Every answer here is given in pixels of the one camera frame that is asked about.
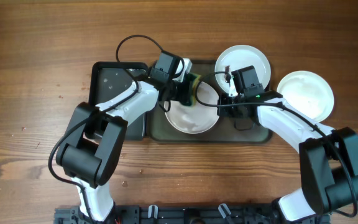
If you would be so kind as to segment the pale blue dirty plate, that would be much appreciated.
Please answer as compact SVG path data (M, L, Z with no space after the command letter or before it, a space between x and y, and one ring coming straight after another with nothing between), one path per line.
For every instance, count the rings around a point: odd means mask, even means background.
M253 66L259 82L267 89L271 78L271 67L267 57L257 48L249 45L235 45L226 49L215 63L215 72L230 72Z

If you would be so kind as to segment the black water tray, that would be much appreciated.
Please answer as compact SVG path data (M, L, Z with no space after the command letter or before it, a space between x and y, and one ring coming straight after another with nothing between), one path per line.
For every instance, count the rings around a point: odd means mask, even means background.
M88 103L95 106L113 99L132 85L127 72L138 77L147 69L142 62L96 62L91 71Z

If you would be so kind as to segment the brown serving tray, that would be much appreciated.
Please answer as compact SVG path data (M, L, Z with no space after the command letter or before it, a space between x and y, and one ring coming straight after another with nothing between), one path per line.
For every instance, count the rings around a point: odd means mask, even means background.
M272 132L254 124L251 119L219 117L209 130L199 134L187 134L175 129L167 120L165 112L156 108L147 113L146 134L165 143L255 143L267 142Z

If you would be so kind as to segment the white plate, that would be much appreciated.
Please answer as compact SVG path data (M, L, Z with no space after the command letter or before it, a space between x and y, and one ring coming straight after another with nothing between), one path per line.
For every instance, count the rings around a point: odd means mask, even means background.
M216 104L219 98L216 90L205 82L199 86L197 96L207 104ZM217 108L201 105L197 101L193 106L173 101L165 116L175 129L187 134L203 133L211 129L219 119Z
M313 72L300 70L289 73L281 79L277 91L292 107L317 122L325 120L334 108L331 87Z

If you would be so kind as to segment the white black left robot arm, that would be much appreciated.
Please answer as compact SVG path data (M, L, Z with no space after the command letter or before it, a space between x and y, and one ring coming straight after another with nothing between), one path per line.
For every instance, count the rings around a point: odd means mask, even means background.
M81 200L77 209L81 221L114 222L109 180L116 170L128 126L154 109L164 94L168 95L168 101L194 105L198 85L197 78L164 84L135 80L131 87L109 101L98 105L82 102L75 108L65 134L50 155L68 178L59 177L51 161L48 168L57 180L76 186Z

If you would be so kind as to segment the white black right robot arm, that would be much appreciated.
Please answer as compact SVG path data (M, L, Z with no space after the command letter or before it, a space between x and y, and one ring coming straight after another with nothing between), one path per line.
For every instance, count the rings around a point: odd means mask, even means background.
M285 222L297 222L352 204L358 209L358 135L334 129L294 109L276 91L218 99L218 114L250 118L285 140L299 154L301 187L278 200Z

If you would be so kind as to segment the green yellow sponge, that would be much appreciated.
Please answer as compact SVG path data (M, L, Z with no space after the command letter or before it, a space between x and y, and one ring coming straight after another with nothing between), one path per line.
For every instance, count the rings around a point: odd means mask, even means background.
M189 89L188 89L188 102L187 105L188 106L193 106L196 102L196 92L197 92L197 87L198 84L200 82L200 78L201 76L196 74L196 73L189 73L188 76L188 81L189 81Z

